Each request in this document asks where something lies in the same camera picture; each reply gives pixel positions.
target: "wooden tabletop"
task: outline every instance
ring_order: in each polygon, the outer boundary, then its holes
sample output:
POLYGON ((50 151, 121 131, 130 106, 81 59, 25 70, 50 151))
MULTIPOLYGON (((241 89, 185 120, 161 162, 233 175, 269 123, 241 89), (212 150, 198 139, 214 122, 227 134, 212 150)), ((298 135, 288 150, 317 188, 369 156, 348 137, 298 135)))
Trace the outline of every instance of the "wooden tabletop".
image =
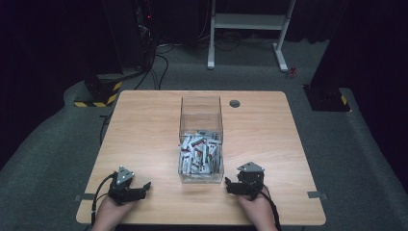
MULTIPOLYGON (((280 91, 125 90, 115 106, 85 193, 95 193, 119 166, 134 171, 131 188, 152 183, 147 197, 125 218, 136 224, 249 224, 234 195, 220 184, 182 184, 177 173, 183 96, 219 96, 224 177, 237 182, 238 166, 265 169, 283 225, 321 225, 325 215, 297 133, 288 100, 280 91), (229 105, 239 100, 239 108, 229 105)), ((111 181, 105 183, 106 193, 111 181)), ((90 200, 77 220, 90 223, 90 200)))

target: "white metal stand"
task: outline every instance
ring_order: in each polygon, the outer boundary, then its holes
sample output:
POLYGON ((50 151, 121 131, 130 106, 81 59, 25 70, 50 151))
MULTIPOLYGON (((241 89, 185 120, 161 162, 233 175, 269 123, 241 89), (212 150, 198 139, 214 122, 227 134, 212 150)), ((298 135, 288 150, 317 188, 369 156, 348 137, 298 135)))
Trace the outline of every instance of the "white metal stand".
POLYGON ((216 13, 216 0, 213 0, 211 17, 210 46, 208 50, 208 68, 214 69, 215 63, 215 30, 216 28, 230 29, 255 29, 281 31, 278 43, 273 44, 273 51, 278 60, 282 72, 287 72, 288 67, 282 54, 282 44, 291 21, 294 3, 291 0, 288 11, 285 15, 265 15, 265 14, 237 14, 237 13, 216 13))

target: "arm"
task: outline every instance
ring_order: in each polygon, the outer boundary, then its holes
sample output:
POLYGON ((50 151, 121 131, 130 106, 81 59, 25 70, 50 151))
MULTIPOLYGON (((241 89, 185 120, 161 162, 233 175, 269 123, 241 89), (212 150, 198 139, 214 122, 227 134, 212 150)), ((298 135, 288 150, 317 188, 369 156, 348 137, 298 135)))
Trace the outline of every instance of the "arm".
POLYGON ((277 231, 273 212, 268 200, 258 193, 254 200, 249 200, 244 195, 237 195, 237 199, 246 213, 249 220, 255 225, 258 231, 277 231))
POLYGON ((131 201, 119 206, 110 197, 105 196, 98 208, 92 231, 113 230, 137 203, 138 201, 131 201))

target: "acrylic box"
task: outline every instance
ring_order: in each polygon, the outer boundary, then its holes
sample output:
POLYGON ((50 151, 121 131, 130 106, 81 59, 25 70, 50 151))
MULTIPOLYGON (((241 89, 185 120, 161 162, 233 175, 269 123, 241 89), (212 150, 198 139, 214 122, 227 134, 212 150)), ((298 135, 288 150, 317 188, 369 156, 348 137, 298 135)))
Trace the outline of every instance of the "acrylic box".
POLYGON ((183 184, 220 183, 222 114, 219 97, 183 97, 178 173, 183 184))

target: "gray carpet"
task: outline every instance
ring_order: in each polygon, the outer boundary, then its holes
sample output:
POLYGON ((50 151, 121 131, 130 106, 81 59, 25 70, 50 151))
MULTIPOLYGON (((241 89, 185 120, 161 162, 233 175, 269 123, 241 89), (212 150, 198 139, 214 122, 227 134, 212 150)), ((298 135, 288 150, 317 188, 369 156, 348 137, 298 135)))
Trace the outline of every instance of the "gray carpet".
MULTIPOLYGON (((327 42, 285 42, 284 56, 297 77, 285 78, 271 43, 216 50, 216 68, 207 69, 207 49, 171 46, 158 49, 169 67, 162 90, 281 90, 286 93, 327 222, 306 230, 408 230, 408 197, 373 140, 353 94, 341 89, 352 112, 310 109, 302 85, 309 84, 327 42)), ((231 43, 218 42, 223 49, 231 43)), ((160 77, 166 67, 156 58, 160 77)), ((126 80, 132 90, 141 77, 126 80)), ((139 90, 152 90, 151 75, 139 90)), ((98 154, 103 118, 114 108, 76 108, 83 93, 78 83, 64 95, 65 107, 46 119, 20 145, 0 172, 0 230, 84 230, 76 221, 79 202, 98 154)), ((301 227, 284 226, 284 230, 301 227)))

